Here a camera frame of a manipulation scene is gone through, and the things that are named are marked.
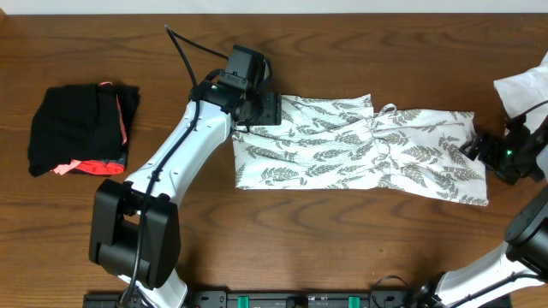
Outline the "white fern print garment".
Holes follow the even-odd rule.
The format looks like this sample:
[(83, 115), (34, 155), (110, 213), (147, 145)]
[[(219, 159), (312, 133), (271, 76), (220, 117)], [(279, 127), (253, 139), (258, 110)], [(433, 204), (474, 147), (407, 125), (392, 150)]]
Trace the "white fern print garment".
[(460, 153), (475, 135), (474, 113), (380, 111), (370, 95), (284, 95), (278, 126), (232, 135), (235, 185), (244, 190), (389, 188), (486, 206), (485, 166)]

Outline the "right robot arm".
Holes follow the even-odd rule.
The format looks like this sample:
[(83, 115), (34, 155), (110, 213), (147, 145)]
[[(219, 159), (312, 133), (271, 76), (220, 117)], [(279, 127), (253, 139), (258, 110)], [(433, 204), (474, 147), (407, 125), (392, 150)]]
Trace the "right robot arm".
[[(527, 112), (506, 123), (505, 138), (479, 133), (460, 152), (479, 159), (503, 182), (547, 179), (547, 121), (535, 131)], [(444, 272), (408, 298), (405, 307), (481, 307), (526, 287), (547, 283), (547, 189), (543, 188), (511, 221), (503, 242), (472, 264)]]

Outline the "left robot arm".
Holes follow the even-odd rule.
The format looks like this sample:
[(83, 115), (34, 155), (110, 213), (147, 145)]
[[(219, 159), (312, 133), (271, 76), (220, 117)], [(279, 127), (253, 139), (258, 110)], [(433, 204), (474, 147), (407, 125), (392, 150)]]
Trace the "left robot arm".
[(121, 293), (87, 294), (85, 307), (182, 307), (177, 274), (179, 208), (207, 158), (236, 126), (276, 126), (281, 96), (270, 90), (271, 61), (236, 45), (224, 69), (189, 94), (175, 130), (124, 182), (105, 180), (94, 196), (90, 260), (128, 283)]

